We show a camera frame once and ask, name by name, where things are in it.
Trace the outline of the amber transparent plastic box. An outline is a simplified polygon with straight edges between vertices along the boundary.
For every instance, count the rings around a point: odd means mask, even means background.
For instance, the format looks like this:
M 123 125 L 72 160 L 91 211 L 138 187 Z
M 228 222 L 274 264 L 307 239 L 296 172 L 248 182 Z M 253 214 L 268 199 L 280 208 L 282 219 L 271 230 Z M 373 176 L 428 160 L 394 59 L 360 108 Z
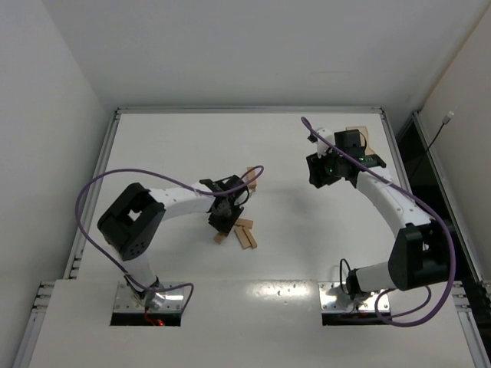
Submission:
M 369 140 L 369 132 L 366 126 L 347 126 L 346 130 L 358 130 L 361 136 L 361 142 L 365 147 L 365 153 L 367 155 L 375 154 L 375 151 L 372 149 Z

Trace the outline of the wood block with text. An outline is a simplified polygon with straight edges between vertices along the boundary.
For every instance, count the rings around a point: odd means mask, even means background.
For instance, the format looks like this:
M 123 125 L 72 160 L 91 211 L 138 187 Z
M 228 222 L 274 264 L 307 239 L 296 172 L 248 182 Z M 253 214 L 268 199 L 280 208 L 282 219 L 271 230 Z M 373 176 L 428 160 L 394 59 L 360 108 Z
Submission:
M 222 232 L 217 233 L 213 238 L 214 242 L 219 245 L 221 245 L 226 239 L 227 239 L 227 234 Z

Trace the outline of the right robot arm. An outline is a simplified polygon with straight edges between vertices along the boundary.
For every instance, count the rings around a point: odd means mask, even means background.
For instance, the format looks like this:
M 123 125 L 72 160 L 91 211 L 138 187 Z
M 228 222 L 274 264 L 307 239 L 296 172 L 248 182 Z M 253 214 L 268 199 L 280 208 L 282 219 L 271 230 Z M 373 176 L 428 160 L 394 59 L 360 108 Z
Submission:
M 363 134 L 319 129 L 308 140 L 317 146 L 316 153 L 306 158 L 309 182 L 319 189 L 341 179 L 348 181 L 372 203 L 395 237 L 386 262 L 348 272 L 349 297 L 381 289 L 409 291 L 447 281 L 455 261 L 449 228 L 391 185 L 385 161 L 367 153 Z

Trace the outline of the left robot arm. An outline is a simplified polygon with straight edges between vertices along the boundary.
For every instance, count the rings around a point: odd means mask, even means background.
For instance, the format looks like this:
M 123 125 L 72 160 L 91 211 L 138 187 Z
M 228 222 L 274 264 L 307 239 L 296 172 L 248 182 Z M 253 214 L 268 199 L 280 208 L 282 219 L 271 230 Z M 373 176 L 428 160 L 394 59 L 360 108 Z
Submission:
M 160 286 L 150 268 L 146 250 L 161 222 L 195 213 L 207 214 L 208 223 L 227 235 L 249 199 L 249 189 L 236 175 L 213 181 L 202 179 L 191 186 L 147 189 L 130 184 L 99 218 L 97 228 L 118 254 L 126 269 L 127 283 L 139 299 L 148 288 Z

